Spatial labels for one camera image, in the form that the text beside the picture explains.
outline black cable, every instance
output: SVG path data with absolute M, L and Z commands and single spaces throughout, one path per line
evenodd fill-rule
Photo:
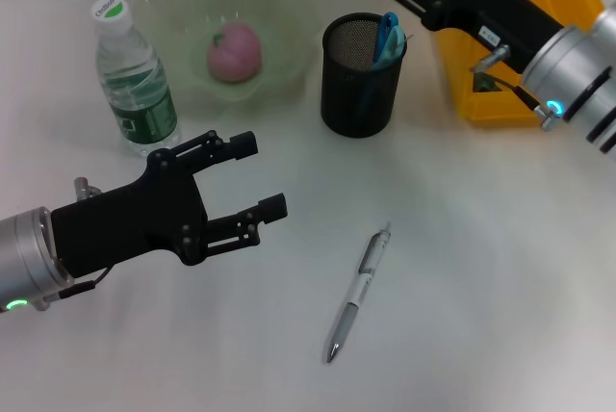
M 109 274 L 109 271 L 112 270 L 113 268 L 114 268 L 113 266 L 109 266 L 108 268 L 106 268 L 102 274 L 96 277 L 96 279 L 94 280 L 94 285 L 100 284 L 100 281 L 103 280 L 107 276 L 107 274 Z
M 485 73 L 485 72 L 481 72 L 481 73 L 477 73 L 477 75 L 479 76 L 483 76 L 485 78 L 489 78 L 490 80 L 494 81 L 494 83 L 498 83 L 499 85 L 503 85 L 504 87 L 512 90 L 514 92 L 514 94 L 516 96 L 518 96 L 518 98 L 524 102 L 524 104 L 528 107 L 529 110 L 534 111 L 535 108 L 537 106 L 540 105 L 540 102 L 535 99 L 534 97 L 532 97 L 524 88 L 522 87 L 514 87 L 513 85 L 511 85 L 508 82 L 505 82 L 504 80 L 495 77 L 493 75 L 490 75 L 489 73 Z
M 59 291 L 58 297 L 60 299 L 67 299 L 67 298 L 70 298 L 71 296 L 79 295 L 79 294 L 82 294 L 83 292 L 89 292 L 90 290 L 94 290 L 96 286 L 100 284 L 100 281 L 103 280 L 105 276 L 107 276 L 107 274 L 109 274 L 109 271 L 112 270 L 112 268 L 113 266 L 109 266 L 108 268 L 106 268 L 102 274 L 96 277 L 95 280 L 89 280 L 87 282 L 80 282 L 79 284 L 75 284 L 66 290 Z
M 506 88 L 509 88 L 512 91 L 516 90 L 516 87 L 514 87 L 513 85 L 511 85 L 508 82 L 505 82 L 504 80 L 502 80 L 501 78 L 495 77 L 494 75 L 490 75 L 489 73 L 485 73 L 485 72 L 479 72 L 476 74 L 479 77 L 485 77 L 488 78 L 490 80 L 492 80 L 494 83 L 498 83 L 499 85 L 503 85 Z

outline white tabletop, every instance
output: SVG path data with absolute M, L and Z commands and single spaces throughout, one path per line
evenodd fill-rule
M 0 0 L 0 218 L 103 191 L 121 147 L 93 66 L 92 0 Z M 391 0 L 315 0 L 323 27 L 396 10 L 409 45 L 392 122 L 354 141 L 305 89 L 223 113 L 176 103 L 184 139 L 254 131 L 257 156 L 196 176 L 211 217 L 283 192 L 258 247 L 117 266 L 95 292 L 0 318 L 11 412 L 613 412 L 616 165 L 562 128 L 479 131 L 453 114 L 431 36 Z M 393 235 L 332 365 L 327 335 L 364 248 Z

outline bottle cap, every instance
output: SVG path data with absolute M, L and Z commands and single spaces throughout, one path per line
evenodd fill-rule
M 99 35 L 121 36 L 133 26 L 133 16 L 126 0 L 98 0 L 90 14 Z

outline blue led light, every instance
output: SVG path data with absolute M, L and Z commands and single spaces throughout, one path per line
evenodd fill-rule
M 548 101 L 548 107 L 552 109 L 557 116 L 562 116 L 562 113 L 565 111 L 562 108 L 562 104 L 558 101 Z

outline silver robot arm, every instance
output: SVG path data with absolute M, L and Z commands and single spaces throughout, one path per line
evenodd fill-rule
M 616 4 L 586 34 L 572 25 L 558 32 L 522 75 L 540 102 L 562 108 L 562 119 L 616 160 Z
M 491 51 L 472 70 L 504 62 L 522 75 L 513 92 L 550 131 L 570 123 L 616 160 L 616 5 L 589 34 L 565 27 L 530 0 L 396 0 L 430 31 L 457 29 Z
M 259 224 L 283 219 L 282 193 L 236 215 L 208 219 L 193 175 L 258 152 L 250 132 L 224 142 L 215 131 L 160 149 L 143 175 L 106 193 L 75 180 L 77 202 L 44 207 L 0 220 L 0 313 L 50 303 L 96 288 L 109 270 L 148 251 L 175 253 L 186 266 L 207 257 L 256 246 Z M 98 278 L 74 279 L 102 270 Z

